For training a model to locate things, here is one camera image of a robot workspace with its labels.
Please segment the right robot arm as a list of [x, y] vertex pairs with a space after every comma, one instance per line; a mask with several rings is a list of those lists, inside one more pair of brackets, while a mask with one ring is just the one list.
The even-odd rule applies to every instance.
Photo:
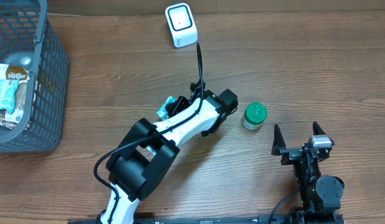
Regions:
[[274, 126], [271, 155], [281, 156], [283, 166], [292, 165], [298, 189], [283, 198], [269, 215], [269, 223], [274, 221], [277, 209], [287, 200], [300, 194], [301, 207], [295, 207], [283, 216], [282, 223], [343, 223], [336, 211], [341, 208], [341, 198], [345, 183], [332, 175], [322, 175], [319, 163], [329, 158], [335, 142], [313, 122], [313, 135], [300, 148], [286, 147], [279, 126]]

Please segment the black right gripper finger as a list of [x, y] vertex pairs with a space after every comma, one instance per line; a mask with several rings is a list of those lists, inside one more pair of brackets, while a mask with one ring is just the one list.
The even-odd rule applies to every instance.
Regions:
[[282, 154], [285, 154], [286, 150], [287, 150], [287, 147], [283, 139], [282, 132], [278, 124], [275, 124], [271, 155], [281, 156]]
[[320, 125], [316, 121], [314, 121], [313, 122], [313, 135], [321, 135], [321, 134], [326, 134], [326, 133], [324, 132], [324, 130], [321, 129]]

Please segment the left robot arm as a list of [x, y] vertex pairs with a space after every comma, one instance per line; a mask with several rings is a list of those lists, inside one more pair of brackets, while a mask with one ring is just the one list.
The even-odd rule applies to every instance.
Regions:
[[133, 223], [140, 201], [148, 197], [165, 177], [180, 146], [197, 134], [216, 132], [238, 105], [237, 95], [226, 89], [220, 95], [206, 90], [174, 116], [155, 123], [138, 120], [122, 142], [104, 155], [111, 189], [106, 210], [97, 223]]

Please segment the green lid spice jar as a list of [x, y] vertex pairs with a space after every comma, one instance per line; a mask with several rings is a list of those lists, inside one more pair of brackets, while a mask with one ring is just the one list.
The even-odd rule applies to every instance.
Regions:
[[251, 103], [244, 111], [241, 122], [249, 130], [257, 130], [267, 119], [266, 107], [258, 102]]

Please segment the teal small carton box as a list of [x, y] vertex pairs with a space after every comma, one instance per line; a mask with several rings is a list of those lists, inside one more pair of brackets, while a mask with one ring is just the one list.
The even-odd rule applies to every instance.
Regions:
[[173, 96], [169, 96], [166, 101], [162, 104], [162, 106], [157, 110], [156, 114], [160, 118], [160, 120], [166, 120], [169, 118], [168, 112], [166, 110], [166, 106], [170, 103], [176, 102], [176, 99]]

